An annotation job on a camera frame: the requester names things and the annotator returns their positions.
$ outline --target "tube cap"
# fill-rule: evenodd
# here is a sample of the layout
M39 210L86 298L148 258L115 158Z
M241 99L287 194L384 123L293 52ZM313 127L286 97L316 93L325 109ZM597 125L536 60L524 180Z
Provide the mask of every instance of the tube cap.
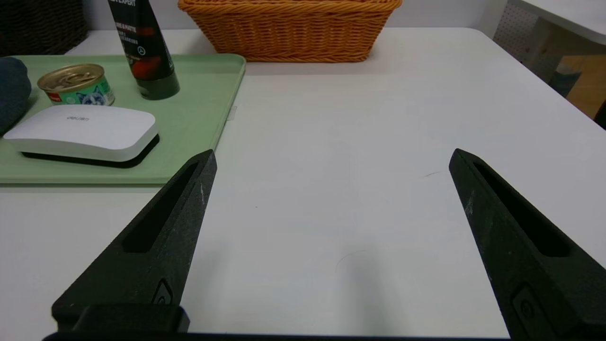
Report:
M163 100L177 94L181 89L177 75L174 72L168 77L155 81L137 79L137 85L141 96L147 100Z

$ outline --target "scratch mark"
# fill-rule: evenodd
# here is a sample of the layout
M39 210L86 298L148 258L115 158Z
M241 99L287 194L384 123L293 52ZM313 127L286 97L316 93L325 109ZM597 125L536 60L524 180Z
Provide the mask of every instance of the scratch mark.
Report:
M335 274L337 273L337 270L339 269L339 264L341 264L341 262L343 262L343 259L345 259L345 258L347 258L347 257L349 257L349 256L351 256L351 255L355 255L355 254L357 254L357 253L360 253L360 252L366 252L366 250L358 250L358 251L351 252L351 253L349 253L349 254L344 255L344 256L343 256L343 258L341 258L341 259L340 259L340 260L337 262L337 265L335 266Z
M423 177L424 177L424 178L428 178L428 177L430 177L430 176L432 176L432 175L440 174L440 173L442 173L442 172L443 172L443 170L439 170L439 171L437 171L437 172L431 172L431 173L429 173L429 174L425 174L425 175L423 175Z
M471 192L469 196L469 200L467 200L467 205L465 205L465 215L469 217L473 214L473 197L476 195L475 191Z

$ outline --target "woven basket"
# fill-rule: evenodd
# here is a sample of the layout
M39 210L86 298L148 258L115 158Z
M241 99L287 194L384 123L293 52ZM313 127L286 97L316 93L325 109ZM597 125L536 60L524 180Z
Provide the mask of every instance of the woven basket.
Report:
M249 61L363 61L402 0L179 0L219 53Z
M82 0L0 0L0 56L60 55L87 33Z

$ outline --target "dark blue cloth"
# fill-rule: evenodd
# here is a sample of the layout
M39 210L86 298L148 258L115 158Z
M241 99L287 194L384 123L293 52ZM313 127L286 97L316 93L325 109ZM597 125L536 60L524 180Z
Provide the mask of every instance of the dark blue cloth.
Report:
M25 114L31 92L23 62L12 57L0 58L0 136Z

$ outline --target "can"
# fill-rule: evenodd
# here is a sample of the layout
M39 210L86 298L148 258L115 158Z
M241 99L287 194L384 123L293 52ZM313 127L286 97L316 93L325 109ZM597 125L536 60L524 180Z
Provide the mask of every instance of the can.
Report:
M47 73L38 80L53 105L89 104L111 106L114 94L105 78L105 70L97 64L78 64Z

